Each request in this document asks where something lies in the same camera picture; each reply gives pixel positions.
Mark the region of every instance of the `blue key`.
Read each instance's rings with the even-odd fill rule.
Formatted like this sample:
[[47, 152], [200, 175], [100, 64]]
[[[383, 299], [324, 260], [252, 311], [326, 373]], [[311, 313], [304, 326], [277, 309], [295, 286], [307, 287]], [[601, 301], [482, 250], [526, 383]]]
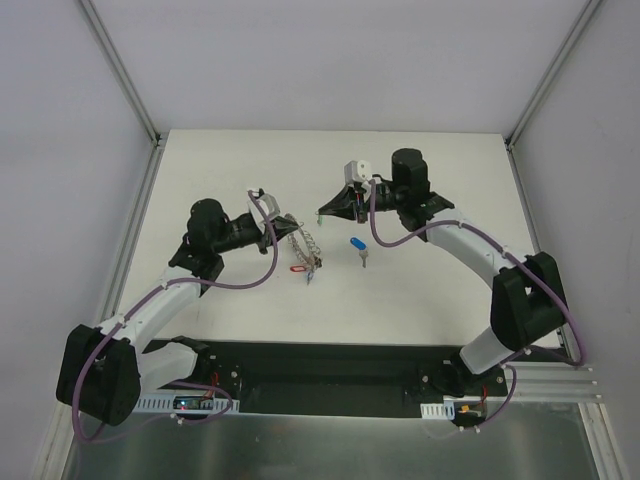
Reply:
[[356, 238], [356, 237], [351, 237], [351, 245], [356, 247], [358, 250], [366, 250], [367, 249], [367, 246], [365, 245], [365, 243], [362, 240], [360, 240], [359, 238]]

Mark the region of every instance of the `metal frame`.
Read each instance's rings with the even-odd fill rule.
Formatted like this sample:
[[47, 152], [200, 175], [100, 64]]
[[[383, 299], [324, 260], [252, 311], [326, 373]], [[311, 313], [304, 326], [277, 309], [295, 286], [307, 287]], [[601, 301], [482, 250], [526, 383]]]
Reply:
[[569, 33], [564, 38], [560, 48], [556, 52], [553, 60], [547, 67], [547, 70], [542, 75], [540, 82], [533, 91], [533, 95], [527, 102], [527, 106], [518, 118], [516, 126], [513, 129], [511, 135], [507, 139], [507, 145], [511, 149], [522, 136], [522, 132], [527, 128], [531, 117], [538, 110], [540, 105], [547, 98], [549, 89], [553, 85], [554, 80], [562, 70], [562, 67], [566, 64], [571, 52], [575, 49], [576, 45], [587, 31], [587, 28], [591, 25], [596, 14], [600, 11], [600, 8], [606, 0], [588, 0], [582, 7], [582, 11], [573, 22]]
[[[153, 145], [153, 152], [149, 158], [144, 178], [139, 185], [131, 214], [129, 215], [128, 226], [118, 251], [117, 262], [110, 275], [108, 288], [99, 308], [97, 319], [101, 320], [113, 314], [120, 300], [126, 274], [142, 226], [144, 212], [158, 172], [166, 136], [161, 136], [155, 128], [93, 1], [76, 0], [76, 2], [87, 20], [89, 28], [94, 34], [116, 81]], [[506, 142], [514, 179], [536, 250], [540, 249], [540, 244], [536, 233], [535, 219], [531, 213], [526, 191], [517, 170], [517, 162], [513, 157], [513, 146], [527, 128], [532, 116], [546, 99], [555, 78], [557, 78], [566, 64], [570, 54], [575, 49], [587, 27], [592, 23], [603, 3], [604, 0], [588, 0], [586, 2], [538, 83], [514, 127], [513, 133]], [[562, 335], [569, 353], [574, 354], [575, 342], [572, 336], [566, 331], [563, 331]], [[611, 433], [606, 408], [602, 403], [603, 397], [597, 381], [594, 380], [592, 368], [574, 369], [565, 365], [546, 362], [517, 362], [514, 365], [518, 369], [519, 378], [518, 391], [513, 401], [578, 403], [592, 455], [601, 478], [629, 478], [628, 472], [625, 471], [624, 464], [621, 461], [619, 447]], [[70, 423], [70, 408], [57, 404], [53, 422], [45, 438], [45, 445], [40, 452], [39, 461], [36, 463], [34, 478], [57, 480], [63, 474], [73, 438]]]
[[98, 14], [96, 6], [93, 4], [92, 0], [77, 0], [77, 2], [87, 24], [89, 25], [91, 33], [95, 36], [96, 42], [98, 43], [100, 50], [102, 50], [104, 58], [113, 72], [115, 80], [118, 82], [118, 85], [120, 85], [122, 93], [129, 102], [129, 105], [131, 105], [140, 125], [142, 125], [142, 128], [147, 132], [151, 142], [154, 144], [157, 143], [160, 139], [160, 134], [154, 126], [153, 120], [151, 120], [151, 117], [149, 116], [149, 112], [142, 103], [138, 90], [131, 81], [131, 77], [129, 77], [129, 73], [122, 62], [122, 58], [120, 58], [120, 54], [116, 50], [111, 37], [109, 36], [109, 32], [107, 32], [107, 28]]

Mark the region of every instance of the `black joint housing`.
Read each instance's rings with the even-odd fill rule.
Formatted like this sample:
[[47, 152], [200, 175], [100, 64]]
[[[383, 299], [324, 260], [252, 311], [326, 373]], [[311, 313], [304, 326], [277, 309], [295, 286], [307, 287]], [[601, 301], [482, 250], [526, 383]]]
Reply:
[[482, 385], [487, 378], [495, 376], [498, 366], [488, 369], [480, 375], [474, 375], [460, 357], [460, 350], [453, 354], [449, 363], [442, 363], [432, 375], [432, 386], [445, 395], [464, 397], [470, 386]]
[[[73, 390], [87, 358], [104, 335], [86, 325], [67, 338], [56, 398], [71, 405]], [[108, 425], [119, 425], [140, 397], [140, 375], [134, 347], [126, 340], [110, 340], [91, 366], [80, 391], [80, 411]]]
[[[424, 227], [433, 216], [447, 208], [454, 208], [446, 198], [432, 192], [427, 162], [422, 152], [402, 148], [391, 157], [394, 194], [400, 223], [410, 232]], [[426, 232], [418, 237], [426, 242]]]
[[183, 335], [172, 338], [171, 341], [173, 343], [180, 343], [189, 347], [197, 355], [195, 367], [193, 368], [191, 376], [187, 380], [191, 380], [193, 383], [210, 383], [212, 369], [211, 347], [206, 343]]
[[[540, 252], [524, 265], [566, 305], [558, 265]], [[493, 279], [491, 329], [509, 350], [517, 352], [560, 328], [565, 318], [553, 300], [518, 267], [503, 269]]]
[[[194, 277], [215, 282], [222, 270], [224, 261], [222, 256], [212, 251], [196, 250], [189, 245], [188, 235], [182, 237], [182, 244], [169, 260], [170, 267], [181, 267], [189, 270]], [[200, 285], [200, 296], [209, 290], [209, 285]]]

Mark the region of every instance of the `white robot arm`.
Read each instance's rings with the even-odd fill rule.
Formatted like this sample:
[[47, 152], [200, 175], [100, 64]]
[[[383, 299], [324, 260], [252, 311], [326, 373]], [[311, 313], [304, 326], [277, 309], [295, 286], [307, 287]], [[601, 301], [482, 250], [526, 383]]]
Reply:
[[[178, 337], [153, 352], [145, 350], [178, 312], [208, 290], [203, 280], [216, 281], [224, 268], [223, 253], [253, 244], [260, 253], [267, 253], [273, 242], [267, 220], [276, 241], [298, 229], [295, 222], [279, 216], [274, 197], [262, 190], [252, 195], [249, 212], [234, 220], [216, 200], [196, 202], [178, 251], [150, 293], [125, 310], [126, 314], [117, 314], [96, 328], [79, 325], [71, 332], [56, 389], [58, 400], [72, 404], [87, 359], [116, 327], [119, 330], [112, 334], [84, 378], [81, 411], [109, 425], [118, 425], [129, 416], [141, 393], [174, 380], [203, 380], [211, 371], [206, 344]], [[256, 211], [256, 204], [264, 217]]]
[[[452, 357], [451, 366], [443, 367], [442, 378], [436, 380], [441, 391], [459, 394], [465, 381], [490, 373], [509, 356], [565, 323], [558, 306], [512, 261], [524, 264], [566, 302], [555, 260], [544, 252], [528, 256], [512, 249], [512, 258], [505, 258], [502, 243], [474, 227], [453, 203], [431, 191], [427, 164], [419, 150], [405, 148], [393, 154], [392, 180], [371, 171], [365, 161], [347, 164], [344, 188], [318, 214], [366, 223], [370, 210], [394, 210], [408, 231], [419, 232], [424, 242], [458, 258], [492, 289], [490, 326]], [[404, 242], [376, 240], [387, 247]]]

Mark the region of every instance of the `chain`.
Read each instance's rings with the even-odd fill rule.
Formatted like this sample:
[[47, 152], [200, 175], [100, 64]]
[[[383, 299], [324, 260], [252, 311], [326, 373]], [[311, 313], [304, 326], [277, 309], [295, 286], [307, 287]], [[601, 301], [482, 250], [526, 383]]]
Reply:
[[298, 243], [298, 239], [295, 236], [296, 232], [287, 235], [287, 241], [289, 242], [289, 245], [291, 245], [291, 248], [293, 248], [293, 251], [295, 252], [296, 257], [298, 257], [298, 260], [311, 270], [316, 270], [317, 268], [322, 267], [322, 251], [316, 244], [311, 234], [302, 228], [304, 223], [298, 222], [298, 220], [296, 220], [296, 217], [294, 217], [290, 213], [287, 213], [284, 218], [295, 222], [298, 225], [297, 232], [300, 234], [300, 236], [302, 237], [302, 241], [305, 244], [307, 250], [306, 253]]

